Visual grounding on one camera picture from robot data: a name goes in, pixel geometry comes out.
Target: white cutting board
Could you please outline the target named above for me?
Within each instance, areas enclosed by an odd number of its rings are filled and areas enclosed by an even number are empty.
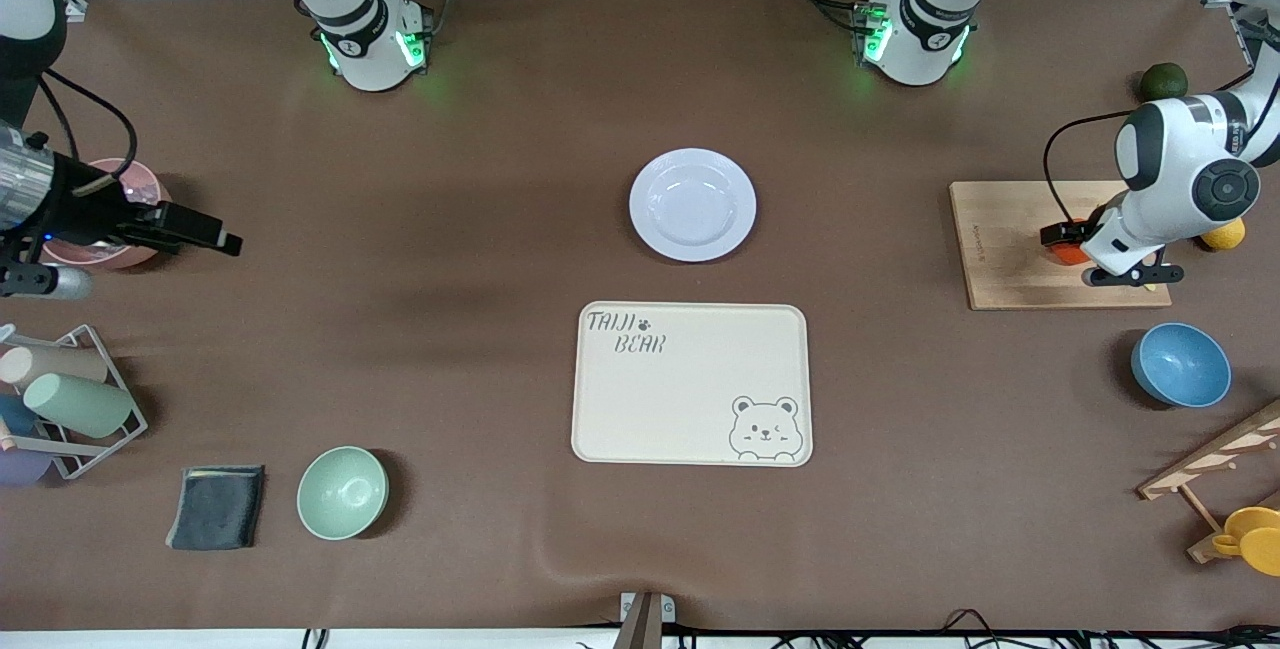
[[[785,303],[589,303],[572,444],[588,462],[808,462],[804,315]]]

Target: gray cloth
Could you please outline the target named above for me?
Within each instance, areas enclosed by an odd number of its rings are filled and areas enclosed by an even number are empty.
[[[178,516],[165,544],[195,552],[252,545],[262,476],[261,466],[182,470]]]

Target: mug handle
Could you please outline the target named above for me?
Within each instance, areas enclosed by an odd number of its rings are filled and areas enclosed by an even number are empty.
[[[1230,534],[1219,534],[1213,538],[1213,550],[1219,554],[1225,554],[1226,557],[1239,557],[1240,540],[1235,539]]]

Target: blue bowl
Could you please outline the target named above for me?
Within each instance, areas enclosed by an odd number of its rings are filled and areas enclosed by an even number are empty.
[[[1148,394],[1178,407],[1216,405],[1231,385],[1231,365],[1217,342],[1176,323],[1143,334],[1133,348],[1133,375]]]

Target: green bowl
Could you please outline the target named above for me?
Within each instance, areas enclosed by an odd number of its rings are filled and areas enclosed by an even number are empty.
[[[298,484],[298,518],[320,539],[351,539],[387,506],[387,470],[360,447],[316,457]]]

